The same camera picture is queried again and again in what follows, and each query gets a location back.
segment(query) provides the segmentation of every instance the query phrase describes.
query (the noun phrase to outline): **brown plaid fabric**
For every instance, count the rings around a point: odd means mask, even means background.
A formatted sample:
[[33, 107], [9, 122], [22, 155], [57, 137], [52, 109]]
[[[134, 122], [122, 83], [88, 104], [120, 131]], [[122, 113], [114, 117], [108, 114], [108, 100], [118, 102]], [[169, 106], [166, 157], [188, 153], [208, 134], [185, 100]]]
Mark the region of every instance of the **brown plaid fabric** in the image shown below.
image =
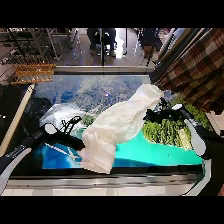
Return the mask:
[[180, 92], [206, 111], [224, 110], [224, 28], [213, 28], [177, 59], [154, 84]]

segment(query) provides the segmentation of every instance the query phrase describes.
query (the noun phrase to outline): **dark pants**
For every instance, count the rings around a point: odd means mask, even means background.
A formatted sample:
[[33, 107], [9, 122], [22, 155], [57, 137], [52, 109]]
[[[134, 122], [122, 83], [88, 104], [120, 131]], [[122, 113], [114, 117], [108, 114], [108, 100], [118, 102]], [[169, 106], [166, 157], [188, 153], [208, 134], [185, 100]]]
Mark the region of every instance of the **dark pants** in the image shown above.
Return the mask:
[[[98, 28], [88, 28], [87, 35], [91, 42], [90, 48], [92, 50], [96, 50], [96, 40], [95, 40], [95, 33], [98, 31]], [[116, 30], [115, 28], [104, 28], [104, 31], [109, 34], [110, 37], [110, 50], [114, 50], [114, 43], [116, 37]]]

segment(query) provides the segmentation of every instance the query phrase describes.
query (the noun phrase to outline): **green vegetation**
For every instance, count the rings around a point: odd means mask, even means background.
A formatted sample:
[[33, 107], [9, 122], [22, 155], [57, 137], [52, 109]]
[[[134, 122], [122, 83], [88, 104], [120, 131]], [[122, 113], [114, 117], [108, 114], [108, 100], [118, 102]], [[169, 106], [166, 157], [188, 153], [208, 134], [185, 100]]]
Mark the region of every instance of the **green vegetation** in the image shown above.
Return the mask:
[[[204, 128], [213, 131], [210, 122], [208, 121], [206, 115], [202, 111], [192, 106], [191, 104], [186, 103], [179, 97], [170, 102], [171, 106], [174, 106], [177, 103], [184, 104], [187, 110], [189, 110], [189, 112], [191, 112], [194, 115], [196, 121], [200, 122]], [[147, 121], [145, 122], [142, 131], [144, 136], [151, 142], [183, 147], [181, 139], [178, 134], [178, 131], [181, 129], [184, 129], [187, 136], [187, 140], [190, 143], [191, 142], [190, 130], [188, 129], [183, 120], [170, 121], [164, 119], [162, 120], [161, 124]]]
[[83, 124], [86, 125], [87, 127], [89, 125], [91, 125], [94, 120], [95, 120], [95, 117], [93, 117], [91, 115], [84, 115], [83, 118], [82, 118]]

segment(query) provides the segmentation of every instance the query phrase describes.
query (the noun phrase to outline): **turquoise water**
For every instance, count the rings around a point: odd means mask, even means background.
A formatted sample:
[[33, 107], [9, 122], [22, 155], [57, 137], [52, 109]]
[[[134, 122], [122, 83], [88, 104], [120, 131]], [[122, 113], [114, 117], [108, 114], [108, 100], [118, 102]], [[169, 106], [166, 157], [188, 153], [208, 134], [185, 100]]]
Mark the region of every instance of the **turquoise water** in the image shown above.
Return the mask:
[[[60, 144], [55, 144], [55, 146], [68, 153], [66, 146]], [[80, 168], [69, 156], [46, 145], [40, 147], [40, 150], [43, 155], [42, 169]], [[113, 167], [176, 166], [201, 163], [201, 158], [193, 150], [150, 143], [141, 131], [134, 139], [117, 145]]]

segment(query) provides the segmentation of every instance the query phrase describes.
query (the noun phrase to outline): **white cloth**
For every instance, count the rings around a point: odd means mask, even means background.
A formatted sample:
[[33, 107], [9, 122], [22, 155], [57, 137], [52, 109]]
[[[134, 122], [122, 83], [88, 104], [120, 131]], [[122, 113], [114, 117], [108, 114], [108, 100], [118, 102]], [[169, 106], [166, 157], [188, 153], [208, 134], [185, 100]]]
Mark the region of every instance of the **white cloth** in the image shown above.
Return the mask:
[[141, 130], [147, 109], [153, 109], [163, 96], [158, 87], [142, 84], [128, 100], [102, 112], [82, 135], [85, 148], [78, 152], [80, 166], [109, 174], [114, 163], [116, 145], [134, 138]]

